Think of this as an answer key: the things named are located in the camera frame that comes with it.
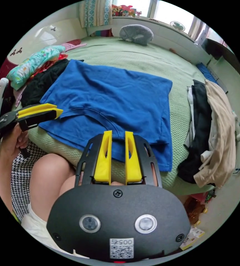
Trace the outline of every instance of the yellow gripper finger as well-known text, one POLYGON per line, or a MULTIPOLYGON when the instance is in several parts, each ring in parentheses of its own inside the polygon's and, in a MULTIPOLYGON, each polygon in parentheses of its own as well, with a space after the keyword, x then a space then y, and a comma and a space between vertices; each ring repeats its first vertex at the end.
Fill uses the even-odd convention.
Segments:
POLYGON ((58 118, 62 114, 63 110, 58 109, 56 107, 57 107, 56 105, 48 104, 48 103, 40 104, 37 106, 32 106, 32 107, 26 108, 24 110, 19 110, 18 111, 18 118, 22 118, 24 116, 30 116, 33 114, 39 114, 39 113, 43 113, 43 112, 47 112, 47 111, 52 111, 52 110, 56 111, 56 118, 58 118))
POLYGON ((35 112, 35 111, 40 111, 40 110, 45 110, 45 109, 50 109, 50 108, 57 108, 57 106, 54 104, 50 104, 50 103, 35 104, 33 106, 30 106, 30 107, 22 108, 22 109, 18 110, 17 112, 18 112, 19 116, 23 116, 23 115, 26 115, 27 113, 30 113, 30 112, 35 112))
POLYGON ((142 174, 133 132, 125 132, 126 142, 126 185, 130 182, 140 182, 142 174))
POLYGON ((94 173, 95 182, 111 184, 112 139, 112 130, 105 131, 94 173))

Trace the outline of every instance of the camera lens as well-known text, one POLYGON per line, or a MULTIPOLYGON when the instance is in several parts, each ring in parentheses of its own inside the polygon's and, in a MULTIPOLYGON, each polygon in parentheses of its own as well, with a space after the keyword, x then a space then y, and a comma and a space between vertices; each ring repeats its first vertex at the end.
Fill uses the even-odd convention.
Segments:
POLYGON ((154 216, 145 214, 137 218, 135 229, 141 234, 148 234, 157 227, 157 220, 154 216))
POLYGON ((101 228, 101 222, 96 216, 87 214, 80 218, 79 226, 87 233, 96 233, 101 228))

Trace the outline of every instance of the black-and-white patterned fabric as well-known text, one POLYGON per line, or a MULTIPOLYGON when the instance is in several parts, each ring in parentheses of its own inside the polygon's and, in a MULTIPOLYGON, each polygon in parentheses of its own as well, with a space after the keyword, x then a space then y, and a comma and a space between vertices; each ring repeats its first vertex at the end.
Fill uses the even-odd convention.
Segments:
POLYGON ((23 216, 29 212, 29 182, 31 170, 35 162, 42 156, 46 155, 46 152, 31 141, 28 142, 27 150, 30 157, 24 159, 20 153, 13 161, 11 172, 12 205, 14 212, 20 221, 22 221, 23 216))

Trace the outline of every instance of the bed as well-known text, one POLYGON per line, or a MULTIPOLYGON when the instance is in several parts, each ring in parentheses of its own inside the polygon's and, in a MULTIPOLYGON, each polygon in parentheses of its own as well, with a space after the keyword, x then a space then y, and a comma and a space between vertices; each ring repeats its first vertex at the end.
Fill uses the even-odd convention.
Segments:
MULTIPOLYGON (((141 46, 125 42, 117 37, 86 37, 87 43, 80 49, 66 52, 68 59, 83 59, 91 65, 107 65, 127 70, 145 72, 161 76, 173 82, 169 94, 170 122, 173 145, 173 166, 171 172, 162 172, 163 188, 175 195, 189 195, 213 189, 206 185, 199 188, 177 177, 177 166, 188 155, 183 144, 189 130, 190 108, 187 100, 187 86, 193 85, 193 79, 204 82, 204 75, 196 66, 180 56, 153 44, 141 46)), ((69 147, 49 136, 43 129, 29 130, 29 138, 47 153, 56 153, 65 157, 74 166, 82 152, 69 147)), ((112 181, 124 183, 124 163, 112 161, 112 181)))

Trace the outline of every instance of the screw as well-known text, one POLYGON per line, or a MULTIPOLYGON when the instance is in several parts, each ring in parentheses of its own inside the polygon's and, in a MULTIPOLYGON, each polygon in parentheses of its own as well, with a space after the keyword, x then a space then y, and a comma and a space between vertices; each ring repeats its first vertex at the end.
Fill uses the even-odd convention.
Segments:
POLYGON ((57 233, 53 233, 53 237, 57 241, 61 241, 61 237, 57 233))
POLYGON ((183 239, 185 239, 185 235, 184 234, 180 234, 176 237, 176 242, 181 242, 183 239))
POLYGON ((116 198, 120 198, 120 197, 122 197, 122 195, 123 195, 123 192, 120 189, 117 189, 114 191, 114 196, 116 198))

